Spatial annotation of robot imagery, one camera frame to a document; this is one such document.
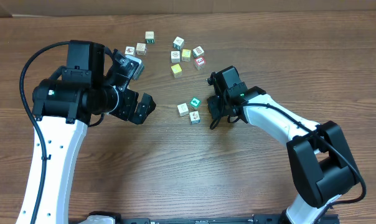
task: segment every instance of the red cube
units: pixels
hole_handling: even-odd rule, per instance
[[[205,67],[206,60],[203,57],[195,58],[195,67],[200,70]]]

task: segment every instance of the yellow cube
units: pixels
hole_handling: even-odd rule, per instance
[[[190,50],[187,50],[187,49],[182,50],[181,60],[183,62],[190,62]]]
[[[171,71],[173,72],[174,78],[179,78],[182,76],[182,69],[180,67],[180,64],[173,65],[171,67]]]

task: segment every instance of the dice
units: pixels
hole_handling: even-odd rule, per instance
[[[138,55],[146,55],[146,44],[137,44],[136,52]]]
[[[171,52],[171,63],[180,63],[180,52],[172,51]]]
[[[189,114],[189,109],[186,103],[178,105],[177,108],[178,108],[178,113],[180,114],[180,116],[185,116]]]
[[[180,78],[182,76],[182,69],[180,67],[180,64],[173,65],[171,67],[171,71],[174,75],[174,78]]]
[[[198,98],[194,97],[194,98],[190,101],[189,105],[190,105],[193,109],[197,110],[197,109],[199,108],[199,106],[200,106],[200,103],[201,103],[200,100],[199,100]]]
[[[176,39],[173,42],[173,47],[177,50],[181,50],[184,46],[184,39],[181,37],[176,37]]]
[[[205,67],[206,60],[203,57],[195,58],[195,67],[200,70]]]
[[[205,51],[199,46],[193,50],[194,58],[205,56]]]
[[[125,55],[131,55],[131,56],[134,57],[136,55],[135,48],[134,47],[126,47]]]
[[[190,62],[190,50],[187,50],[187,49],[182,50],[181,60],[183,62]]]
[[[194,111],[189,113],[189,119],[191,124],[197,124],[200,122],[199,112]]]
[[[155,33],[153,31],[146,31],[145,40],[147,44],[155,44]]]

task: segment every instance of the wooden table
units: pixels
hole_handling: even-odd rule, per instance
[[[234,65],[247,86],[260,86],[291,111],[341,125],[368,186],[364,201],[341,205],[342,223],[376,223],[376,11],[97,16],[0,19],[0,223],[14,223],[31,165],[33,129],[18,82],[27,59],[54,42],[78,39],[124,51],[155,31],[141,78],[130,84],[149,93],[156,110],[136,126],[107,116],[88,130],[80,150],[70,218],[93,210],[124,217],[187,218],[280,213],[297,192],[286,148],[259,128],[227,124],[209,129],[205,79]],[[207,66],[182,62],[171,75],[176,36],[184,48],[200,45]],[[26,76],[31,93],[58,66],[67,47],[41,55]],[[110,60],[106,59],[106,69]],[[177,105],[196,96],[200,124],[179,117]],[[360,194],[354,187],[347,198]]]

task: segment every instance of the cube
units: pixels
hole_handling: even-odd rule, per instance
[[[182,50],[181,60],[183,62],[190,62],[190,50],[187,50],[187,49]]]
[[[199,46],[193,50],[194,58],[205,56],[205,51]]]
[[[171,52],[171,63],[180,63],[180,52],[172,51]]]
[[[189,119],[191,124],[197,124],[200,122],[199,112],[194,111],[189,113]]]
[[[146,31],[145,40],[147,44],[155,44],[155,33],[153,31]]]
[[[180,116],[185,116],[189,114],[189,109],[186,103],[178,105],[177,108],[178,108],[178,113],[180,114]]]
[[[193,108],[193,109],[195,109],[195,110],[197,110],[198,108],[199,108],[199,106],[200,106],[200,100],[198,99],[198,98],[196,98],[196,97],[194,97],[191,101],[190,101],[190,106]]]
[[[184,46],[184,39],[181,37],[176,37],[176,39],[173,42],[173,47],[177,50],[181,50]]]
[[[196,58],[194,61],[195,67],[200,70],[205,67],[206,61],[203,57]]]
[[[136,52],[138,55],[146,55],[146,44],[137,44]]]
[[[134,47],[126,47],[125,55],[136,56],[136,49]]]
[[[182,69],[180,64],[173,65],[171,67],[171,71],[173,72],[174,78],[180,78],[182,76]]]

